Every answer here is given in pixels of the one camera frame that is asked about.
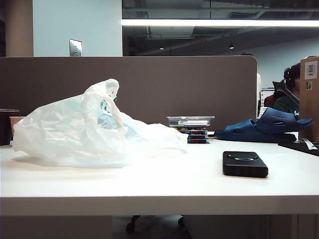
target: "fluorescent light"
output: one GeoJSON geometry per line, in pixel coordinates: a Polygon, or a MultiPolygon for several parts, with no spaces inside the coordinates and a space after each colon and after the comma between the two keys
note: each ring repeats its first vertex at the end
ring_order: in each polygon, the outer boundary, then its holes
{"type": "Polygon", "coordinates": [[[290,26],[319,27],[319,20],[122,19],[123,26],[290,26]]]}

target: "stack of cards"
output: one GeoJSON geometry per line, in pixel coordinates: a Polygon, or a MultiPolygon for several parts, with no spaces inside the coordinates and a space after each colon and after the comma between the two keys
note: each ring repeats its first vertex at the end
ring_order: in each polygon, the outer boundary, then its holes
{"type": "Polygon", "coordinates": [[[208,143],[207,126],[214,116],[179,116],[167,117],[169,127],[181,133],[187,133],[187,143],[208,143]]]}
{"type": "Polygon", "coordinates": [[[175,126],[181,133],[187,133],[187,143],[208,143],[207,128],[202,126],[175,126]]]}

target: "smartphone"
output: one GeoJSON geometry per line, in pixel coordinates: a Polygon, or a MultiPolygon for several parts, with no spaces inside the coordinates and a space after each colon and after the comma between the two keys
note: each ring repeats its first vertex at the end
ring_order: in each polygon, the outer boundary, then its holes
{"type": "Polygon", "coordinates": [[[266,178],[268,167],[256,152],[223,152],[223,174],[228,176],[266,178]]]}

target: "white wall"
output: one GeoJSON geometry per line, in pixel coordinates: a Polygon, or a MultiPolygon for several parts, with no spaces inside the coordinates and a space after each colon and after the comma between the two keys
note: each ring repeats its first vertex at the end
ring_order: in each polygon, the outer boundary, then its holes
{"type": "Polygon", "coordinates": [[[82,56],[122,56],[120,0],[33,0],[34,56],[69,56],[69,39],[82,56]]]}
{"type": "Polygon", "coordinates": [[[256,57],[262,87],[273,87],[272,81],[283,79],[285,68],[306,56],[319,55],[319,37],[245,49],[227,55],[240,55],[242,52],[249,52],[256,57]]]}

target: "gray partition panel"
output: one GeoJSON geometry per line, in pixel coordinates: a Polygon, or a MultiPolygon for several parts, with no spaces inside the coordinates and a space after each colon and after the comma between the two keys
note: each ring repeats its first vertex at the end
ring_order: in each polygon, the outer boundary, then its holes
{"type": "Polygon", "coordinates": [[[256,115],[251,56],[0,58],[0,108],[27,115],[39,106],[119,81],[117,105],[146,123],[165,116],[216,116],[210,130],[256,115]]]}

